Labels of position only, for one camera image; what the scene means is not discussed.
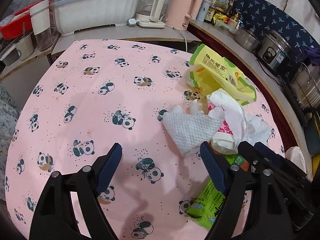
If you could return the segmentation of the white lidded canister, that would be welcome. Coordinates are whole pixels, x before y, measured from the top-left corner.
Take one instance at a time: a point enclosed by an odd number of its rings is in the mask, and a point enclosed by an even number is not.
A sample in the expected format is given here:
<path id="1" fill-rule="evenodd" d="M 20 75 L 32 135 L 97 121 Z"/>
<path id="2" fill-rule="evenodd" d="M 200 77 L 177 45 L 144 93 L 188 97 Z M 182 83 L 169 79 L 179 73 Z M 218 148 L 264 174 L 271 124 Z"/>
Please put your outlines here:
<path id="1" fill-rule="evenodd" d="M 52 46 L 52 32 L 50 28 L 49 0 L 41 1 L 29 9 L 33 33 L 39 51 Z"/>

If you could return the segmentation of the red storage tray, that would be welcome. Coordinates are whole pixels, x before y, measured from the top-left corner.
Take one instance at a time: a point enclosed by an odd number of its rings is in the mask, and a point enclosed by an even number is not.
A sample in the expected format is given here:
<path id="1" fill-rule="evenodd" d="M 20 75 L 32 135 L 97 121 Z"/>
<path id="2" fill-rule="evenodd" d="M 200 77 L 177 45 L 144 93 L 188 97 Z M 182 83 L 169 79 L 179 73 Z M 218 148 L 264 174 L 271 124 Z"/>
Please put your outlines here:
<path id="1" fill-rule="evenodd" d="M 5 40 L 12 40 L 17 37 L 23 35 L 23 24 L 25 24 L 25 32 L 28 33 L 29 31 L 33 30 L 31 19 L 30 19 L 30 12 L 29 9 L 34 6 L 34 3 L 16 13 L 13 14 L 13 19 L 10 20 L 8 23 L 4 24 L 1 23 L 1 35 Z"/>

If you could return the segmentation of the pink paper cup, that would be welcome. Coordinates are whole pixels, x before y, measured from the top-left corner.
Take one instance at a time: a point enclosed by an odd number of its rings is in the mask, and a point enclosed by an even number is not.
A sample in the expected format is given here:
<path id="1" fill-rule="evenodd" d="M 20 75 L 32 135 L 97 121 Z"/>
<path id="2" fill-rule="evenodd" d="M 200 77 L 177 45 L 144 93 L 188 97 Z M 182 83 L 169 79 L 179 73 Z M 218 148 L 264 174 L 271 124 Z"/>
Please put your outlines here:
<path id="1" fill-rule="evenodd" d="M 226 120 L 223 121 L 210 143 L 212 148 L 220 154 L 237 154 L 234 136 Z"/>

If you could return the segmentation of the yellow green snack bag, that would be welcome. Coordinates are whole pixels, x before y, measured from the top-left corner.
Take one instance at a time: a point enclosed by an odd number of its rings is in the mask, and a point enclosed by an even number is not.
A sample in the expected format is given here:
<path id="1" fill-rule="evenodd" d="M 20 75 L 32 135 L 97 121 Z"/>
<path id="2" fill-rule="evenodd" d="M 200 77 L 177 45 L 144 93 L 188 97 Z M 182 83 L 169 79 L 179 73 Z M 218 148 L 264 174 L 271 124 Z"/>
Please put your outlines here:
<path id="1" fill-rule="evenodd" d="M 205 44 L 198 46 L 189 60 L 187 84 L 202 96 L 222 88 L 242 106 L 257 100 L 257 92 L 249 78 Z"/>

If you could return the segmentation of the white bottle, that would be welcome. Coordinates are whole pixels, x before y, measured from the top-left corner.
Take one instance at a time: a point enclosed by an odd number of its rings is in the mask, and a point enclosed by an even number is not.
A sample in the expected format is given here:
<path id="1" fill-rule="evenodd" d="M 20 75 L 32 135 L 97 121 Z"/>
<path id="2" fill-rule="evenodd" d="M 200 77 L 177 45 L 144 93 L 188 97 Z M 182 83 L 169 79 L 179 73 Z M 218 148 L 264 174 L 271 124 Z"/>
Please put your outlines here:
<path id="1" fill-rule="evenodd" d="M 196 17 L 197 21 L 200 21 L 200 22 L 204 21 L 210 5 L 211 5 L 211 1 L 210 0 L 203 0 L 202 1 L 201 7 L 200 7 L 199 12 L 198 12 L 198 15 Z"/>

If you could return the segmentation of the small steel pot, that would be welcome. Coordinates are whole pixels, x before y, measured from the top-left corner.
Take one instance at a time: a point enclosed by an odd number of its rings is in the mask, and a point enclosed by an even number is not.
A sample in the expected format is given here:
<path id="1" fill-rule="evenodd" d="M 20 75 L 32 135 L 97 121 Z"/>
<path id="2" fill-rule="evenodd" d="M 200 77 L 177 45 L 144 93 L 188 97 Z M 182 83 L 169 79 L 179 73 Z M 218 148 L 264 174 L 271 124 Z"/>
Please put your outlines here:
<path id="1" fill-rule="evenodd" d="M 260 41 L 255 36 L 254 30 L 252 28 L 250 28 L 249 30 L 239 28 L 234 39 L 237 44 L 242 46 L 242 48 L 249 51 L 250 53 L 253 53 L 260 45 Z"/>

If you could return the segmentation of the stacked yellow blue basins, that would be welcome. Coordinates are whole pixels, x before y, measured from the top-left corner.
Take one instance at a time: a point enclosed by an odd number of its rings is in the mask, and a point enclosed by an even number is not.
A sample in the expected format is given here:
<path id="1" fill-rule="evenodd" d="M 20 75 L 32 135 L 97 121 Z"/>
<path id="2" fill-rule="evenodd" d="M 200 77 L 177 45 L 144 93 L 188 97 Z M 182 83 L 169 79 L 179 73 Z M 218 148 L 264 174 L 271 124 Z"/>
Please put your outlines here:
<path id="1" fill-rule="evenodd" d="M 310 155 L 319 154 L 319 113 L 317 111 L 312 112 L 312 116 L 308 121 L 307 126 L 304 127 L 304 134 Z"/>

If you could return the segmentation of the steel rice cooker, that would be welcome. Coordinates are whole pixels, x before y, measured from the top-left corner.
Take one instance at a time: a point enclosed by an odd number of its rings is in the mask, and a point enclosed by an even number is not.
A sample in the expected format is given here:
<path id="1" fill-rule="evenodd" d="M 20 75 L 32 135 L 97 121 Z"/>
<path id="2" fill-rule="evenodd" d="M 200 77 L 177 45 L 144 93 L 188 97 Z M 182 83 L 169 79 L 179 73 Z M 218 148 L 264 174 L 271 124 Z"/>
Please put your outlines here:
<path id="1" fill-rule="evenodd" d="M 264 35 L 263 41 L 255 51 L 257 59 L 274 75 L 280 75 L 290 62 L 292 48 L 275 30 Z"/>

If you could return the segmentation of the white dish rack box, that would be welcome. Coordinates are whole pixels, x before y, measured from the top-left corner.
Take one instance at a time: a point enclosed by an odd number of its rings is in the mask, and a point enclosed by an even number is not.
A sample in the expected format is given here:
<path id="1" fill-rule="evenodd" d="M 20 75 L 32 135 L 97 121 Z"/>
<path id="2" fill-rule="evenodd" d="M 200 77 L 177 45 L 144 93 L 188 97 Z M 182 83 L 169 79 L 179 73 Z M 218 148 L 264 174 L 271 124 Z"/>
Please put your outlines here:
<path id="1" fill-rule="evenodd" d="M 54 0 L 55 26 L 62 36 L 75 31 L 115 25 L 127 25 L 133 18 L 138 0 Z"/>

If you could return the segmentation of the purple cloth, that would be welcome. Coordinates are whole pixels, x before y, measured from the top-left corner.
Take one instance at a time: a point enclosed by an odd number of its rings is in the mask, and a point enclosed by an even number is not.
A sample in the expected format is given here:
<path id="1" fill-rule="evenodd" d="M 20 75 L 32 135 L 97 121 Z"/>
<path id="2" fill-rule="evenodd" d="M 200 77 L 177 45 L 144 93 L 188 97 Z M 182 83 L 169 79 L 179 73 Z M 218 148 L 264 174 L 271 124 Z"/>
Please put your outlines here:
<path id="1" fill-rule="evenodd" d="M 306 59 L 309 59 L 311 64 L 319 65 L 320 62 L 320 49 L 316 47 L 308 47 L 304 49 L 297 57 L 296 62 L 303 62 Z"/>

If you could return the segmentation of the large steel steamer pot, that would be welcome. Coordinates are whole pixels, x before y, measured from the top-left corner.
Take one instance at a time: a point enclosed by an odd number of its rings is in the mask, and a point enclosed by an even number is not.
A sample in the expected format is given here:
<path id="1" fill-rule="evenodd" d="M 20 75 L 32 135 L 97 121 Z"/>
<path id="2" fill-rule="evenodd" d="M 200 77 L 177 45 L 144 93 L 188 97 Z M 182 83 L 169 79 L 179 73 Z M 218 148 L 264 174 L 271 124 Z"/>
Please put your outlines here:
<path id="1" fill-rule="evenodd" d="M 319 65 L 301 63 L 294 75 L 290 89 L 302 111 L 319 108 Z"/>

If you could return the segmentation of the pink panda tablecloth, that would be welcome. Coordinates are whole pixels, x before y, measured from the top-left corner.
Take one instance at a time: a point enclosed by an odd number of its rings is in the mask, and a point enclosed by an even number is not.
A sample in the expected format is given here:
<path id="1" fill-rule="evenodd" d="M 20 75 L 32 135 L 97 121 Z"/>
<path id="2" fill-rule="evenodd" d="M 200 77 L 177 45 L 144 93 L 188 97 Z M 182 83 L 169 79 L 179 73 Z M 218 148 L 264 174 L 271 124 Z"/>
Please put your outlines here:
<path id="1" fill-rule="evenodd" d="M 6 202 L 28 237 L 49 176 L 74 173 L 123 149 L 102 210 L 120 239 L 204 239 L 185 209 L 207 170 L 195 153 L 183 158 L 162 125 L 175 105 L 188 110 L 202 95 L 187 84 L 191 54 L 140 42 L 77 40 L 30 94 L 9 147 Z"/>

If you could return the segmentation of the black induction cooktop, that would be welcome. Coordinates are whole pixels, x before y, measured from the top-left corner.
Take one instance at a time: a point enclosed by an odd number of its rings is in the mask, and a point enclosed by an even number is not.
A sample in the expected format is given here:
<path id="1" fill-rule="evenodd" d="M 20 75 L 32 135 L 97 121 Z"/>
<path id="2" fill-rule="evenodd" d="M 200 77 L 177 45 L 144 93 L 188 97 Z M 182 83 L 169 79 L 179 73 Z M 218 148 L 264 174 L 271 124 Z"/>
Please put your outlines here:
<path id="1" fill-rule="evenodd" d="M 289 87 L 286 84 L 283 85 L 282 91 L 283 91 L 283 94 L 285 95 L 285 97 L 287 98 L 288 102 L 290 103 L 291 107 L 293 108 L 293 111 L 295 112 L 301 126 L 307 127 L 308 126 L 307 117 L 303 113 L 296 98 L 294 97 L 291 90 L 289 89 Z"/>

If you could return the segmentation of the pink electric kettle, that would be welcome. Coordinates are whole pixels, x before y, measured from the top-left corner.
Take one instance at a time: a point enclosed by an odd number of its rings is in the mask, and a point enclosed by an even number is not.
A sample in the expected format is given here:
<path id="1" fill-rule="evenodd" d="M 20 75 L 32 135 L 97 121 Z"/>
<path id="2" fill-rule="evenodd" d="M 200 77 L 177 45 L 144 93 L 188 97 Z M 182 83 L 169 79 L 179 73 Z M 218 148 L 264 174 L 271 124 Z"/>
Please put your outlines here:
<path id="1" fill-rule="evenodd" d="M 164 23 L 169 28 L 187 30 L 190 20 L 195 19 L 203 0 L 170 0 Z"/>

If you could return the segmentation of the yellow seasoning packet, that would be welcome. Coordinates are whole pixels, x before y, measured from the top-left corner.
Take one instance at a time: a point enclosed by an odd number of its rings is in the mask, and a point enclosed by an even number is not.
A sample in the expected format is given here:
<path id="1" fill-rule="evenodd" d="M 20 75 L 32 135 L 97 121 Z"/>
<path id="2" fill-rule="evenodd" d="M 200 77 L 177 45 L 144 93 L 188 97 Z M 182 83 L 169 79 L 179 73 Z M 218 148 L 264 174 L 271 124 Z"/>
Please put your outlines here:
<path id="1" fill-rule="evenodd" d="M 220 13 L 216 13 L 213 16 L 214 23 L 216 23 L 216 22 L 224 23 L 226 19 L 227 19 L 227 16 L 224 14 L 220 14 Z"/>

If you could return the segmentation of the green tea carton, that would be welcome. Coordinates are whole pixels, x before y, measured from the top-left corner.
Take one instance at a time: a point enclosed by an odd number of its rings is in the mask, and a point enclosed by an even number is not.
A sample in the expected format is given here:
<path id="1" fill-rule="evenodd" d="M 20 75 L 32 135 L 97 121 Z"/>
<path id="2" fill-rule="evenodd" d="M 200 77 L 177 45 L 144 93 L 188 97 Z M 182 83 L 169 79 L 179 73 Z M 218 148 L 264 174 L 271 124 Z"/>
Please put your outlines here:
<path id="1" fill-rule="evenodd" d="M 239 235 L 244 230 L 249 206 L 251 203 L 251 197 L 251 191 L 246 191 L 244 193 L 242 208 L 233 232 L 233 236 Z M 216 221 L 217 215 L 219 214 L 224 201 L 225 196 L 215 188 L 212 180 L 208 180 L 200 195 L 186 210 L 186 214 L 197 224 L 209 230 Z"/>

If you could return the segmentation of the navy patterned cloth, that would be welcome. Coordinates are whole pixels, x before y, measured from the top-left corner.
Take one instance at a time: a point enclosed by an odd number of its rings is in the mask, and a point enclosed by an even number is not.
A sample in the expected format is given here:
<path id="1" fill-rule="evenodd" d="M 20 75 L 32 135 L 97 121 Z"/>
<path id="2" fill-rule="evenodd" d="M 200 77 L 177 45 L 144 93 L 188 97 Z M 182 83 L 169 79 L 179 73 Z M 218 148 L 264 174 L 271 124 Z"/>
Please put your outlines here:
<path id="1" fill-rule="evenodd" d="M 242 27 L 254 30 L 255 36 L 263 40 L 271 30 L 280 34 L 292 48 L 292 59 L 308 47 L 319 48 L 319 43 L 296 20 L 266 0 L 234 0 L 234 10 L 240 12 Z"/>

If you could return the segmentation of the white glass kettle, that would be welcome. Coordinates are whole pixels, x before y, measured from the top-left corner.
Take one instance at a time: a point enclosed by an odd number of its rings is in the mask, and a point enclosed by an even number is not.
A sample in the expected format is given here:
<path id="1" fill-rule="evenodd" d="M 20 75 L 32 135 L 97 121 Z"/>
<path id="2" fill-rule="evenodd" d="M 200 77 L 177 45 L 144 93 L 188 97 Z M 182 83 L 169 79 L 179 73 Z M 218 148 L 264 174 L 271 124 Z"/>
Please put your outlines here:
<path id="1" fill-rule="evenodd" d="M 164 2 L 165 0 L 138 0 L 135 13 L 137 25 L 141 28 L 163 29 Z"/>

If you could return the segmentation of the white bagged trash bin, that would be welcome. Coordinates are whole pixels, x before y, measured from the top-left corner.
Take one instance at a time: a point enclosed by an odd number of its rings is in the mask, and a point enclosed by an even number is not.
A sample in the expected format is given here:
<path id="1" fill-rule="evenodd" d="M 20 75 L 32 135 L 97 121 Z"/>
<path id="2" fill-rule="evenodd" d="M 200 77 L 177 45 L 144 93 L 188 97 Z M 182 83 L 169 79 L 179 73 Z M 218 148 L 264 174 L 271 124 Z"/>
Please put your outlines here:
<path id="1" fill-rule="evenodd" d="M 285 158 L 293 162 L 303 172 L 306 173 L 305 158 L 302 154 L 301 149 L 298 146 L 291 147 L 285 152 Z"/>

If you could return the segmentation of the white paper towel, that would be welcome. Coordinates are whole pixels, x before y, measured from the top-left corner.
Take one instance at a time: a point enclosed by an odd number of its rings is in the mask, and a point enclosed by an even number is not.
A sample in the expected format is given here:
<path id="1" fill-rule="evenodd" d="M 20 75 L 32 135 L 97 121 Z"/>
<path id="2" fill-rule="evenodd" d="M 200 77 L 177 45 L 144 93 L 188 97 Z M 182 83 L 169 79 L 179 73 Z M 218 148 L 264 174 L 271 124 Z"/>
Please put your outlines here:
<path id="1" fill-rule="evenodd" d="M 233 133 L 237 153 L 243 141 L 251 145 L 257 142 L 267 144 L 272 134 L 271 126 L 261 117 L 245 113 L 243 107 L 225 90 L 212 92 L 207 100 L 213 105 L 207 114 L 199 109 L 197 100 L 189 104 L 189 114 L 184 113 L 179 105 L 163 114 L 162 124 L 182 157 L 187 158 L 199 152 L 203 142 L 210 143 L 224 120 Z"/>

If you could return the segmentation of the dark soy sauce bottle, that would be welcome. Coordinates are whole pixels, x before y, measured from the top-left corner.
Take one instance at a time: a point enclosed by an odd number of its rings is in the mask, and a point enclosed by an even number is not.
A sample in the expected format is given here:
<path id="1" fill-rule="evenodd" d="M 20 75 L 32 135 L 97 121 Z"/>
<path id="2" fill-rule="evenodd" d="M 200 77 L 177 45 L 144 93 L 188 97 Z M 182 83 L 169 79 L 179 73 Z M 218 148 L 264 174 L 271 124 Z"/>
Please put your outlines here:
<path id="1" fill-rule="evenodd" d="M 214 12 L 215 12 L 215 3 L 216 3 L 216 0 L 212 0 L 211 4 L 207 10 L 206 16 L 204 18 L 204 22 L 206 22 L 206 23 L 211 22 L 213 15 L 214 15 Z"/>

